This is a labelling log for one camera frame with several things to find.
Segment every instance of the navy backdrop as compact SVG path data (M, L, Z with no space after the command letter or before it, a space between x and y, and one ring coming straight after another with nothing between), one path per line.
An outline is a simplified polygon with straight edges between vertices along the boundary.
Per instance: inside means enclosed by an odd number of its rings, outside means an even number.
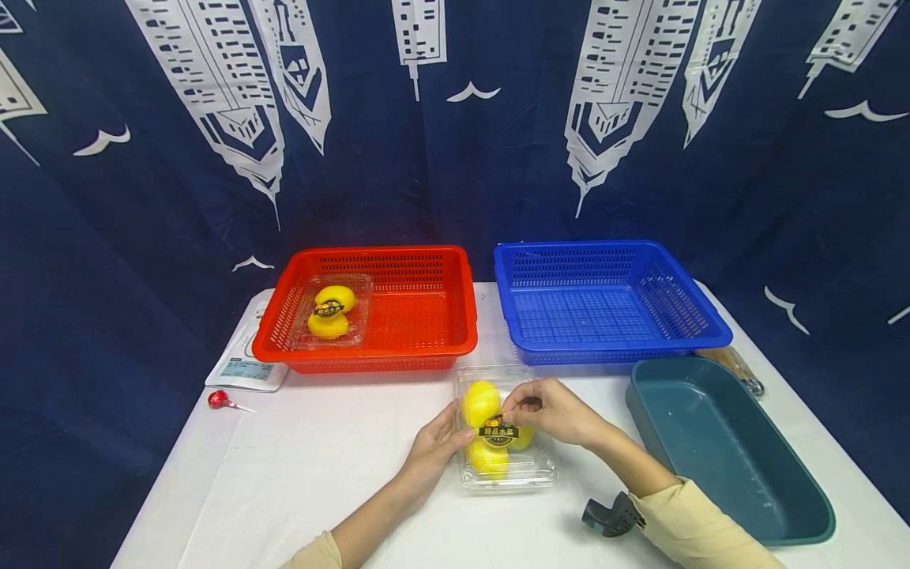
M0 566L110 563L315 246L658 239L906 519L910 8L797 4L0 1Z

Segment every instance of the finger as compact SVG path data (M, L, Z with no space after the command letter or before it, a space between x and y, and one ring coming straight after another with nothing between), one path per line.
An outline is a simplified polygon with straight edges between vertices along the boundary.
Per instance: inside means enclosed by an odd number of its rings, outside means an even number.
M449 436L452 434L452 429L453 429L452 423L449 423L449 424L445 425L444 427L442 427L442 429L440 429L440 431L436 434L436 440L438 442L441 442L441 441L448 439Z
M455 418L455 410L458 409L458 400L450 401L446 408L440 411L439 415L428 422L423 428L435 438L445 425L451 425L452 419Z
M543 407L541 407L541 400L539 399L526 399L519 403L518 409L527 412L535 412L540 411Z
M519 403L535 397L543 401L543 380L525 381L509 393L509 397L502 403L502 412L515 409Z
M513 425L518 425L519 427L540 429L541 421L544 419L543 413L543 411L522 411L521 409L514 409L509 412L504 412L502 414L502 420Z
M447 462L452 454L455 454L460 449L468 446L471 441L474 440L474 435L476 433L472 429L465 429L464 431L454 432L449 439L447 439L443 444L436 449L441 462Z

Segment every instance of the lemon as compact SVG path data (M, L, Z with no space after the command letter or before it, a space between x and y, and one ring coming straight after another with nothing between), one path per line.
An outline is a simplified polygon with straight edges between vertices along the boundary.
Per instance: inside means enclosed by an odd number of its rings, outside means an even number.
M316 295L316 298L313 300L316 301L317 306L325 304L329 300L337 300L341 306L344 307L341 309L342 314L351 312L354 310L354 307L357 306L357 297L354 296L354 291L340 285L332 285L320 290L319 294Z
M494 449L481 439L471 441L465 453L474 472L490 480L503 480L509 470L509 453L505 449Z
M335 340L348 333L348 319L344 314L323 318L313 314L307 320L309 331L322 340Z
M531 427L519 427L518 438L509 445L510 451L523 451L528 448L534 439L534 430Z
M461 416L472 429L500 412L500 390L486 380L473 382L461 400Z

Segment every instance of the white table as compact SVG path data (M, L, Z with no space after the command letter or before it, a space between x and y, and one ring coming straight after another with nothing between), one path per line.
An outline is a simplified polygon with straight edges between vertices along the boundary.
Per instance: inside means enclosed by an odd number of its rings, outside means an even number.
M477 283L475 292L480 341L456 367L517 362L495 284ZM733 346L767 388L764 409L837 516L828 542L774 553L790 569L907 567L910 528L708 294L733 328ZM623 398L629 370L592 365L537 372L562 378L594 410L637 438ZM451 374L291 372L276 393L232 391L232 398L256 414L212 411L206 405L211 390L205 390L113 566L230 569L283 563L398 470L414 433L452 398ZM585 527L581 511L588 499L610 503L622 485L577 447L557 444L557 455L561 478L538 493L470 494L450 464L426 507L382 545L369 567L678 566L636 532L608 540Z

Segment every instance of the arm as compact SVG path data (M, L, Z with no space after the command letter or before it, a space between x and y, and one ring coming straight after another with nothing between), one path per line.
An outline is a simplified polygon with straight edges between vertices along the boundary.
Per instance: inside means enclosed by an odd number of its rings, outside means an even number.
M281 569L356 569L366 563L389 534L426 503L449 459L473 439L471 430L452 430L457 409L457 402L451 402L420 429L399 473Z
M505 422L578 444L616 472L646 525L644 535L686 569L784 566L721 512L692 481L682 481L558 380L529 381L502 404Z

